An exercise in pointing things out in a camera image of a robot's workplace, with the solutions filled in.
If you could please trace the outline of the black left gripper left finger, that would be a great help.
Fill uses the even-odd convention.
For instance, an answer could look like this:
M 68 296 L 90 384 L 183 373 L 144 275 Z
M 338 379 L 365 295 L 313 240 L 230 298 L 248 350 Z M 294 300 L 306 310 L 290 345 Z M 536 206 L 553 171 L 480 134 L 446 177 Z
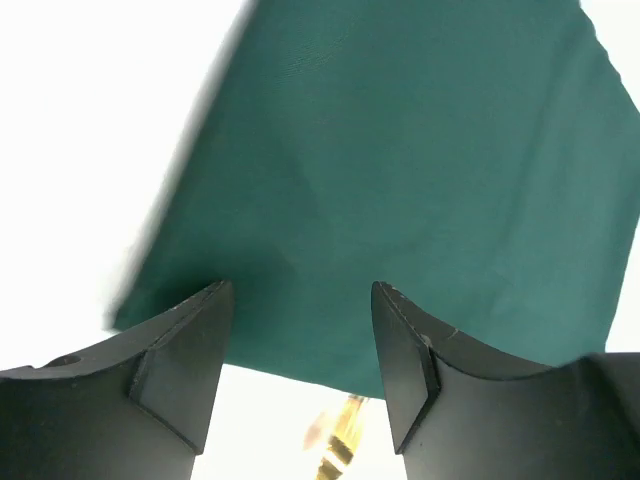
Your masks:
M 43 367 L 1 374 L 4 480 L 188 479 L 205 448 L 234 295 L 212 284 Z

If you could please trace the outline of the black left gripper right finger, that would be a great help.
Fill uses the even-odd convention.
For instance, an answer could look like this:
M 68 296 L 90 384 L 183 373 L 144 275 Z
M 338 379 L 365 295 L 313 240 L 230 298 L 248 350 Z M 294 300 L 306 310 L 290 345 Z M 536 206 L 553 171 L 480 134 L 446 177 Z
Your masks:
M 411 479 L 635 479 L 639 357 L 559 367 L 484 344 L 389 284 L 371 291 L 395 452 Z

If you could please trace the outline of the gold fork with dark handle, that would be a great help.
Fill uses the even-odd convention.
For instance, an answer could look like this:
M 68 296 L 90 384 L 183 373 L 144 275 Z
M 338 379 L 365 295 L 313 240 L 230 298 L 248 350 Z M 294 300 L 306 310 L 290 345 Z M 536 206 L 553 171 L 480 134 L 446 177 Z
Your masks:
M 309 425 L 302 450 L 315 455 L 315 479 L 339 479 L 352 464 L 363 437 L 368 404 L 368 397 L 349 394 L 340 404 L 321 411 Z

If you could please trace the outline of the dark green cloth placemat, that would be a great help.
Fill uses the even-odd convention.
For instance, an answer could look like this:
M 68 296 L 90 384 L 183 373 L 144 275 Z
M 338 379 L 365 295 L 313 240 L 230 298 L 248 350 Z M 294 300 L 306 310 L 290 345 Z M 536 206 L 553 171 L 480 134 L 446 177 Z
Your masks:
M 384 281 L 508 353 L 601 351 L 639 114 L 576 1 L 262 1 L 113 322 L 231 282 L 229 363 L 383 394 Z

